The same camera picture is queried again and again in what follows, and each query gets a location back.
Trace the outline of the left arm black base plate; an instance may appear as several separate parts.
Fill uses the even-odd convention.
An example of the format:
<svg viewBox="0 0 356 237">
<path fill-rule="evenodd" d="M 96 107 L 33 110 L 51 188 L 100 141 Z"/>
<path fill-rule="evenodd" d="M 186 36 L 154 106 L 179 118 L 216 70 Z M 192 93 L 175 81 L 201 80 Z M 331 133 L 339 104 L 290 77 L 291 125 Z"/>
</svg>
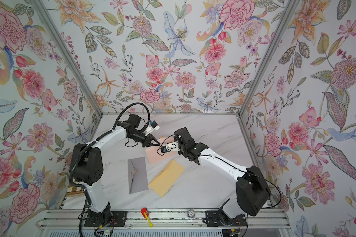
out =
<svg viewBox="0 0 356 237">
<path fill-rule="evenodd" d="M 124 227 L 127 219 L 126 211 L 111 211 L 111 213 L 103 212 L 96 213 L 91 210 L 88 211 L 84 227 L 99 227 L 109 224 L 110 227 Z"/>
</svg>

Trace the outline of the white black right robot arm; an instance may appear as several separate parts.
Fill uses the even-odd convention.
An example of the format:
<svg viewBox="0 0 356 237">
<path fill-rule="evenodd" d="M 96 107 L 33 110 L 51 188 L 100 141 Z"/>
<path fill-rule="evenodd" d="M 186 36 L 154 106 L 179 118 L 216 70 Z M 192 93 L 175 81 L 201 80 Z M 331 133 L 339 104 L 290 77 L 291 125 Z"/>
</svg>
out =
<svg viewBox="0 0 356 237">
<path fill-rule="evenodd" d="M 175 131 L 173 138 L 174 142 L 160 145 L 159 155 L 178 152 L 187 160 L 222 175 L 235 186 L 236 197 L 222 204 L 221 215 L 229 219 L 241 214 L 257 216 L 272 195 L 258 167 L 241 166 L 220 156 L 206 144 L 195 142 L 186 127 Z"/>
</svg>

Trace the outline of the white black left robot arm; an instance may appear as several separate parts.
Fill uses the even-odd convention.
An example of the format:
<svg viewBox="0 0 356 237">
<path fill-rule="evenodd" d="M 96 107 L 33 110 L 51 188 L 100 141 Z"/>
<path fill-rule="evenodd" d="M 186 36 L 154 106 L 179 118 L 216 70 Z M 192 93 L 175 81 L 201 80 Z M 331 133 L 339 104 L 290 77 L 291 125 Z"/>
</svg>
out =
<svg viewBox="0 0 356 237">
<path fill-rule="evenodd" d="M 144 148 L 160 145 L 151 134 L 159 129 L 158 123 L 154 120 L 147 121 L 144 127 L 139 129 L 140 122 L 140 116 L 130 114 L 126 121 L 117 119 L 114 126 L 97 139 L 74 146 L 69 183 L 73 187 L 82 188 L 90 211 L 102 213 L 110 208 L 101 184 L 104 173 L 102 155 L 124 139 L 132 140 Z"/>
</svg>

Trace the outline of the grey lavender envelope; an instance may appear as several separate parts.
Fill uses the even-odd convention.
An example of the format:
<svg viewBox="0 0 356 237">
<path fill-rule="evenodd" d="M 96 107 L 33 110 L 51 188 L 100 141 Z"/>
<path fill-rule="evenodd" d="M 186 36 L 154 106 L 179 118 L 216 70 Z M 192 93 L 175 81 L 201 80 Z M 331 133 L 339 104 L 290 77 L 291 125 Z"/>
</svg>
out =
<svg viewBox="0 0 356 237">
<path fill-rule="evenodd" d="M 148 190 L 148 179 L 145 157 L 128 160 L 129 194 Z"/>
</svg>

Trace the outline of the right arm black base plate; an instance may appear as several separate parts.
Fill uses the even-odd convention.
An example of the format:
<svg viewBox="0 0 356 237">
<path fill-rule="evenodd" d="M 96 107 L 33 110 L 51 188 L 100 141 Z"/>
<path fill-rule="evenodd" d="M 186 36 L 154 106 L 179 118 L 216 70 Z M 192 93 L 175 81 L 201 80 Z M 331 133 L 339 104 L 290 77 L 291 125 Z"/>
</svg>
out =
<svg viewBox="0 0 356 237">
<path fill-rule="evenodd" d="M 207 227 L 246 227 L 247 218 L 244 214 L 238 215 L 235 218 L 228 218 L 218 210 L 205 211 L 205 217 L 202 222 Z"/>
</svg>

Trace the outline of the yellow envelope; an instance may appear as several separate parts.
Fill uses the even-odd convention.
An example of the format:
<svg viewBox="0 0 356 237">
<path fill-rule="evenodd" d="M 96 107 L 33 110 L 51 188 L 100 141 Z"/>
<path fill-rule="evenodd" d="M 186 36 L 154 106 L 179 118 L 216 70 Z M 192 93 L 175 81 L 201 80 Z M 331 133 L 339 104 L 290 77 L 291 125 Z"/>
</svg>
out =
<svg viewBox="0 0 356 237">
<path fill-rule="evenodd" d="M 165 168 L 149 183 L 149 187 L 163 197 L 183 174 L 185 168 L 175 160 L 171 160 Z"/>
</svg>

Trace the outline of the pink envelope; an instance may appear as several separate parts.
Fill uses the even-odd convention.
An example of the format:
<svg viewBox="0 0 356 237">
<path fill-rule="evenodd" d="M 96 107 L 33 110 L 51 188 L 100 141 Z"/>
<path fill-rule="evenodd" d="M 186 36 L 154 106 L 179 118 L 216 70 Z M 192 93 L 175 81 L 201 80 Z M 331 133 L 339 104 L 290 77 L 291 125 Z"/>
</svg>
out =
<svg viewBox="0 0 356 237">
<path fill-rule="evenodd" d="M 145 149 L 145 152 L 146 152 L 147 161 L 150 165 L 156 164 L 158 162 L 170 159 L 170 158 L 178 155 L 178 152 L 176 152 L 176 151 L 162 154 L 159 146 L 148 147 Z"/>
</svg>

